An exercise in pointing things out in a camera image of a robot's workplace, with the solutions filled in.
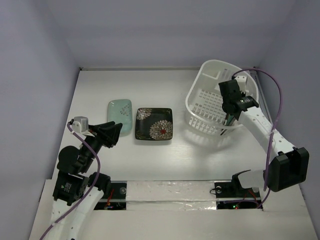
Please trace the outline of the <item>white plastic dish rack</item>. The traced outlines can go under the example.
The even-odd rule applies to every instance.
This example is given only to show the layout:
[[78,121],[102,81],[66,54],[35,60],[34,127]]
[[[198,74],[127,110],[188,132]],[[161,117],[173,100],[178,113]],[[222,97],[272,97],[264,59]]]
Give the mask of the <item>white plastic dish rack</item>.
[[204,62],[185,99],[185,121],[195,130],[207,135],[220,135],[234,131],[243,125],[237,120],[232,126],[224,126],[226,113],[222,109],[223,98],[220,82],[229,81],[241,68],[221,60]]

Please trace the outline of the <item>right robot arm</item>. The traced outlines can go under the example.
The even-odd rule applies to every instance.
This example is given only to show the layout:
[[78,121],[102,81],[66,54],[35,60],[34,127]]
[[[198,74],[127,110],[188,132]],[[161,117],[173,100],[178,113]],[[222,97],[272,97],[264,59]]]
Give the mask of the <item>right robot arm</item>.
[[246,170],[233,175],[230,183],[235,196],[242,196],[249,188],[268,188],[279,192],[306,180],[310,154],[286,140],[263,114],[258,102],[246,96],[235,79],[220,82],[222,109],[235,117],[254,136],[266,153],[264,170]]

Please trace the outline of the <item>light green speckled plate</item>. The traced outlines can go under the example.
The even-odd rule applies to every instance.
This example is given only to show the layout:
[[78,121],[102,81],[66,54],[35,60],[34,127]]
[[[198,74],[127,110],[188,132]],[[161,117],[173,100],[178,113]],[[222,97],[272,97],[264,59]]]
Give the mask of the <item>light green speckled plate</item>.
[[107,106],[107,121],[122,123],[120,136],[128,136],[133,128],[133,108],[129,99],[111,100]]

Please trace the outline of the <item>foil covered front board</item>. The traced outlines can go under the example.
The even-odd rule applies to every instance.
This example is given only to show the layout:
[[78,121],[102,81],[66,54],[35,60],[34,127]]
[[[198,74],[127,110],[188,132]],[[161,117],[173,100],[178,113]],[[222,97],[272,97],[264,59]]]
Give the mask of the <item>foil covered front board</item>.
[[271,193],[262,209],[218,209],[211,182],[129,181],[125,210],[96,210],[100,191],[59,223],[66,210],[45,182],[32,240],[315,240],[298,186]]

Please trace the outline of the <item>black floral plate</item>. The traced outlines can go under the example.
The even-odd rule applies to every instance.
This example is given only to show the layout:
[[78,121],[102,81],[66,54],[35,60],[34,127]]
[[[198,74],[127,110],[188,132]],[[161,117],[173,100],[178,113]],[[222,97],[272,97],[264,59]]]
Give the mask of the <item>black floral plate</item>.
[[141,141],[169,141],[173,138],[171,108],[141,107],[136,112],[135,139]]

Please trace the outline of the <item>black plain plate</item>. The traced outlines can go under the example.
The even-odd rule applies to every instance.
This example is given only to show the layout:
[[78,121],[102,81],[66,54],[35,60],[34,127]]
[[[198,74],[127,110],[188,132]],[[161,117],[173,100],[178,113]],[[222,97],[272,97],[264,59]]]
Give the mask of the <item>black plain plate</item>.
[[[235,120],[236,120],[236,118],[233,115],[227,113],[225,116],[225,121],[224,121],[223,125],[230,127],[234,124]],[[222,129],[220,135],[221,136],[224,135],[227,131],[228,131],[228,129],[226,129],[226,128]]]

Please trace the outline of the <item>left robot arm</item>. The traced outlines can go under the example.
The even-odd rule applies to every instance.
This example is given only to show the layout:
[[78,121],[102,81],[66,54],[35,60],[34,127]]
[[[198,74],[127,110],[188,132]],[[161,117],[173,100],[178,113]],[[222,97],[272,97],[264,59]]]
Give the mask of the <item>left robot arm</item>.
[[81,145],[68,145],[58,154],[50,226],[42,240],[80,239],[99,200],[112,192],[110,176],[101,173],[98,153],[117,144],[122,123],[90,125],[87,117],[77,116],[66,127]]

